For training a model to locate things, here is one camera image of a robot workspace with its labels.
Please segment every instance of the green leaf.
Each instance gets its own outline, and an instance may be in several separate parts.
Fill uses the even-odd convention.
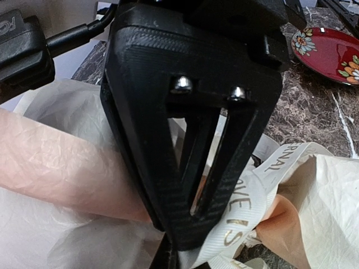
[[[358,56],[354,55],[354,56],[353,56],[353,61],[354,61],[356,64],[359,64]]]
[[[338,70],[338,72],[339,72],[343,77],[349,77],[349,74],[348,74],[346,71]]]

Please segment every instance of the dark marble surface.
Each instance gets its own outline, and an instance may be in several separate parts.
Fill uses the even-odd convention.
[[[308,27],[346,31],[331,10],[305,8]],[[296,29],[287,25],[290,40]],[[74,80],[100,84],[105,43],[99,43],[73,76]],[[291,67],[283,73],[283,93],[265,133],[280,144],[317,142],[336,156],[358,157],[359,88],[331,82],[303,66],[291,52]],[[271,269],[293,268],[262,245],[244,248],[240,261],[260,257]]]

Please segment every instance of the screw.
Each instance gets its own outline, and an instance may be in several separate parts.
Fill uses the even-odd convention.
[[[172,94],[189,94],[193,90],[193,83],[188,77],[180,77],[174,81]]]
[[[246,90],[241,87],[233,87],[231,92],[231,99],[234,101],[239,101],[241,99],[246,99]]]

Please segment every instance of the painted flower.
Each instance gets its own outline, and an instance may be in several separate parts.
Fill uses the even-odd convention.
[[[310,36],[313,35],[313,29],[305,29],[303,32],[298,32],[292,39],[293,48],[301,55],[310,56],[308,52],[317,51],[315,43],[312,42]]]
[[[353,56],[353,61],[342,63],[344,67],[343,70],[338,70],[339,74],[347,78],[347,81],[351,84],[359,84],[359,59],[356,55]]]

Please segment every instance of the floral plate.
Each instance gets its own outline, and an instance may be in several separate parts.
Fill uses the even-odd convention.
[[[304,29],[292,37],[297,58],[336,82],[359,85],[359,40],[322,27]]]

